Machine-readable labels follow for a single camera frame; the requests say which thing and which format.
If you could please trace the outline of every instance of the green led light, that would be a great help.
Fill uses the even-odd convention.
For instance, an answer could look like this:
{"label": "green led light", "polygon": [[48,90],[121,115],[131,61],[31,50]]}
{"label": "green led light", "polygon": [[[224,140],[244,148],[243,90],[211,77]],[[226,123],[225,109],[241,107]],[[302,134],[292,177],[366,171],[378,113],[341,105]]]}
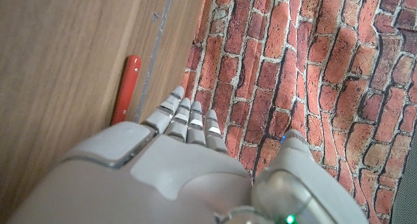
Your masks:
{"label": "green led light", "polygon": [[295,222],[295,216],[294,215],[291,214],[290,216],[287,217],[287,223],[288,224],[292,224],[294,222]]}

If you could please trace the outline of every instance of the wooden wall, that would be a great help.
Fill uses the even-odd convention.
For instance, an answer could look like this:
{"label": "wooden wall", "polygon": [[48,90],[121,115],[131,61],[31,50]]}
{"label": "wooden wall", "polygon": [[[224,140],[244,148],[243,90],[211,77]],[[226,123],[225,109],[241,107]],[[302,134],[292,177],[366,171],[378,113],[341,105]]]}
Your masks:
{"label": "wooden wall", "polygon": [[150,61],[142,116],[180,84],[201,2],[0,0],[0,222],[64,152],[109,126],[126,56],[142,59],[128,120]]}

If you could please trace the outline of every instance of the red pole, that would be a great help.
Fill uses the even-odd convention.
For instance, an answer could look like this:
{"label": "red pole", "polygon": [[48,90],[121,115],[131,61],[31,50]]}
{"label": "red pole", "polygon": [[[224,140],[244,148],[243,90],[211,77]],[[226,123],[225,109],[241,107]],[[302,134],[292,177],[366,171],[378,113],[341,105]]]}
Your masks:
{"label": "red pole", "polygon": [[111,125],[126,120],[130,100],[135,90],[136,80],[141,69],[141,59],[137,55],[131,55],[126,62],[126,68],[122,78],[122,83],[117,96],[116,108],[111,120]]}

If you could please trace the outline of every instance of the brick wallpaper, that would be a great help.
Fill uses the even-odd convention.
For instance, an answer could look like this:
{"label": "brick wallpaper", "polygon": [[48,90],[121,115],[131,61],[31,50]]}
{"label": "brick wallpaper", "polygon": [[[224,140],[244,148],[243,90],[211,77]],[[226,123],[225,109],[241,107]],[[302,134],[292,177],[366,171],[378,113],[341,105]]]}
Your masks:
{"label": "brick wallpaper", "polygon": [[183,86],[252,177],[283,133],[388,223],[417,112],[417,0],[205,0]]}

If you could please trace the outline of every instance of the robotic hand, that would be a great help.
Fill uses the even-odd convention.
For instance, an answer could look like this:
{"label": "robotic hand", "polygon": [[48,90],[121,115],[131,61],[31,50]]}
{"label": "robotic hand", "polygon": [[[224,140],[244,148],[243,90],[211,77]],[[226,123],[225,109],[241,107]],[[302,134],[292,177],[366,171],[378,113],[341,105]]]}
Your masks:
{"label": "robotic hand", "polygon": [[289,130],[252,187],[209,110],[177,87],[141,124],[122,122],[70,150],[10,223],[367,223]]}

